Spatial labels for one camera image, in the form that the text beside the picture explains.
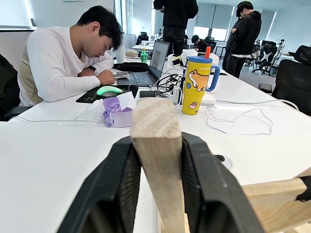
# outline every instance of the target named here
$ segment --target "blue handle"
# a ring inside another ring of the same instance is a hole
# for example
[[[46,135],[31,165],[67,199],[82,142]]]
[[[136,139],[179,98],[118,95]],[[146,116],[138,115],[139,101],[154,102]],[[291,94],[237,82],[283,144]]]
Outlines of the blue handle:
[[[220,68],[218,66],[214,66],[212,65],[211,70],[215,69],[215,73],[214,73],[214,77],[213,77],[213,81],[212,81],[212,85],[210,86],[209,89],[206,89],[206,91],[210,92],[212,90],[215,89],[216,87],[216,83],[218,81],[219,75],[220,75]]]

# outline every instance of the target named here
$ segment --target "black jacket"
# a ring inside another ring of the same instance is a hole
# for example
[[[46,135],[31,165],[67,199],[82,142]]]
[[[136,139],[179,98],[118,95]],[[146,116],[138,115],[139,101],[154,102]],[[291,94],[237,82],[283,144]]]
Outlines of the black jacket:
[[[261,30],[261,14],[253,11],[239,22],[233,36],[231,54],[252,54],[254,43]]]
[[[232,29],[237,28],[237,27],[239,26],[239,23],[240,23],[241,20],[242,20],[242,19],[239,18],[238,21],[236,21],[235,24],[233,25]],[[232,45],[233,45],[233,35],[234,35],[234,34],[231,32],[231,33],[230,33],[230,36],[229,36],[229,38],[228,38],[227,45],[226,45],[226,47],[225,47],[225,50],[226,50],[227,52],[230,52],[230,51],[231,51],[231,48],[232,48]]]
[[[205,40],[200,39],[200,43],[198,45],[194,45],[195,49],[199,49],[199,52],[206,52],[207,43]]]
[[[188,19],[194,18],[199,11],[196,0],[155,0],[154,7],[164,6],[163,26],[187,28]]]

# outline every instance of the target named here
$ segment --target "hand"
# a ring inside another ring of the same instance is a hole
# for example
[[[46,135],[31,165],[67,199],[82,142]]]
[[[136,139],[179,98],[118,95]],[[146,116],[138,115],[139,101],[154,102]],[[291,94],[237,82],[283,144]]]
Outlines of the hand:
[[[94,76],[95,75],[95,71],[90,69],[90,68],[85,68],[84,70],[82,70],[82,72],[80,74],[78,74],[78,77],[85,77],[85,76]]]
[[[101,82],[101,85],[109,85],[115,83],[115,79],[110,70],[104,70],[102,73],[97,75],[97,78]]]

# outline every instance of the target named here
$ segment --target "wristwatch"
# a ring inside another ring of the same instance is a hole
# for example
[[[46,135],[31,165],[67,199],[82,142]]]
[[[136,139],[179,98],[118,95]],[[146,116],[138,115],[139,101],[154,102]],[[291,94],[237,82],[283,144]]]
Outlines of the wristwatch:
[[[94,66],[89,66],[89,68],[95,71],[95,75],[97,74],[96,68]]]

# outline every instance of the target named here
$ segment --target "white long-sleeve shirt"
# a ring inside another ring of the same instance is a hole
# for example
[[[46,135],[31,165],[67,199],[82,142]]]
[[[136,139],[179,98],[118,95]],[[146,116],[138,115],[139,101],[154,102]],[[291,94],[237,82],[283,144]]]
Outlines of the white long-sleeve shirt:
[[[42,101],[62,100],[100,85],[96,76],[78,77],[90,65],[97,73],[113,67],[113,59],[105,53],[99,58],[75,54],[70,27],[38,29],[25,45],[18,74],[21,106],[34,106]]]

